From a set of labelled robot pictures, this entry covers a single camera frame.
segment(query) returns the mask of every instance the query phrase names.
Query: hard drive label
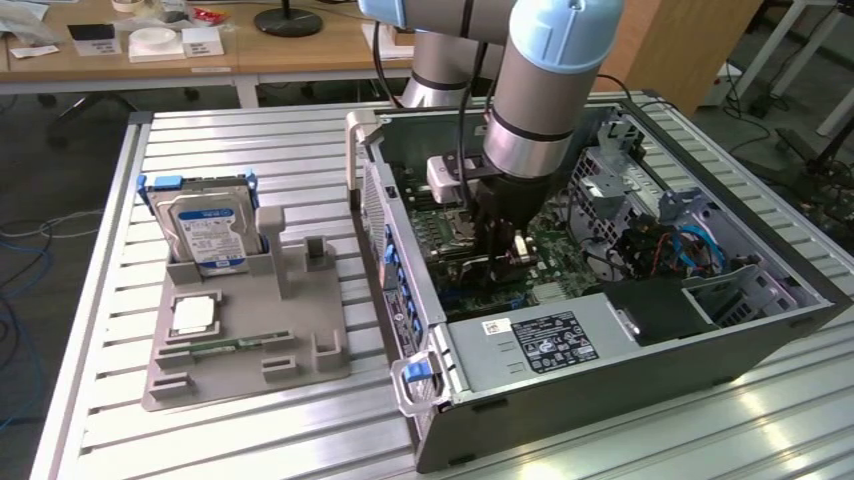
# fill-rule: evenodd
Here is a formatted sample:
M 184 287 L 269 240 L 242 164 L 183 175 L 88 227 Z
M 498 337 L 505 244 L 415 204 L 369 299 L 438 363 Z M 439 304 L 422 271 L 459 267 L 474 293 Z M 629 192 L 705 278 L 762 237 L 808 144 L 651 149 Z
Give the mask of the hard drive label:
M 537 373 L 599 358 L 573 312 L 514 323 L 513 332 Z
M 235 218 L 231 208 L 178 214 L 194 260 L 203 267 L 228 269 L 246 261 L 240 234 L 231 229 Z

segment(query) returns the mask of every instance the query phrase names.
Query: paper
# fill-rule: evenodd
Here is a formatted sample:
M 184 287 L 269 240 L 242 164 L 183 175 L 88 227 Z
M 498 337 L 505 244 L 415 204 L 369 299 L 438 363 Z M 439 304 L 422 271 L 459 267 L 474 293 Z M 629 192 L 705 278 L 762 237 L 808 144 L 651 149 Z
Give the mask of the paper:
M 40 57 L 42 55 L 47 55 L 48 53 L 56 53 L 59 52 L 59 48 L 56 48 L 54 45 L 35 48 L 10 48 L 10 52 L 12 52 L 15 58 L 28 58 Z
M 362 33 L 365 33 L 365 41 L 369 42 L 369 48 L 374 49 L 374 23 L 362 24 Z M 395 45 L 391 33 L 387 28 L 379 29 L 379 58 L 382 60 L 399 60 L 413 58 L 415 47 Z
M 48 6 L 31 2 L 15 2 L 16 5 L 24 7 L 36 16 L 40 21 L 44 21 L 44 15 L 48 13 Z M 11 32 L 12 27 L 0 20 L 0 32 Z

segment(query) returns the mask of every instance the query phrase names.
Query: floor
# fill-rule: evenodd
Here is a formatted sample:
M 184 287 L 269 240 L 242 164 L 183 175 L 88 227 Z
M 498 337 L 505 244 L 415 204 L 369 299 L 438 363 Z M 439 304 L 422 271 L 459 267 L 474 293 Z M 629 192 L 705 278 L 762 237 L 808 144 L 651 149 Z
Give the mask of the floor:
M 742 39 L 733 61 L 746 66 L 758 51 L 768 30 Z M 782 59 L 797 47 L 784 44 L 776 53 L 761 78 L 769 79 Z M 854 73 L 816 57 L 792 86 L 786 99 L 789 112 L 773 110 L 762 122 L 769 128 L 788 127 L 801 132 L 808 142 L 820 148 L 826 139 L 814 134 L 814 129 L 837 102 L 854 84 Z M 764 89 L 762 82 L 748 92 L 745 103 Z M 238 97 L 234 89 L 210 87 L 199 89 L 200 98 L 190 102 L 182 89 L 131 92 L 126 98 L 142 110 L 208 110 L 236 108 Z M 315 85 L 314 98 L 306 98 L 301 85 L 269 87 L 262 105 L 294 103 L 333 103 L 371 98 L 366 82 L 331 82 Z M 122 145 L 126 113 L 114 105 L 99 105 L 68 129 L 71 144 L 62 151 L 51 150 L 44 143 L 43 129 L 62 108 L 79 95 L 58 95 L 56 108 L 43 108 L 35 96 L 23 95 L 16 99 L 0 97 L 3 106 L 15 101 L 12 107 L 0 113 L 0 224 L 19 219 L 46 220 L 75 211 L 98 209 L 107 198 L 108 185 L 119 148 Z M 729 116 L 720 109 L 701 109 L 693 117 L 696 123 L 725 148 L 756 138 L 762 132 Z M 740 149 L 745 158 L 780 165 L 788 155 L 774 149 L 774 139 L 756 142 Z M 840 159 L 854 160 L 854 138 L 849 139 Z M 58 227 L 55 233 L 84 231 L 96 225 L 98 218 L 87 217 Z M 36 224 L 16 225 L 10 231 L 22 231 Z M 18 245 L 42 248 L 44 238 L 35 237 Z M 18 480 L 27 478 L 32 466 L 39 435 L 43 426 L 50 392 L 59 372 L 67 335 L 75 315 L 83 280 L 95 236 L 58 239 L 51 245 L 52 268 L 44 279 L 24 295 L 12 299 L 20 322 L 31 334 L 35 349 L 44 369 L 44 392 L 36 396 L 32 407 L 19 421 L 0 430 L 0 478 Z M 6 279 L 32 259 L 32 255 L 0 248 L 0 278 Z M 11 341 L 0 343 L 0 359 L 10 352 Z M 19 349 L 11 365 L 0 371 L 0 424 L 16 414 L 22 405 L 34 398 L 36 371 L 28 349 Z

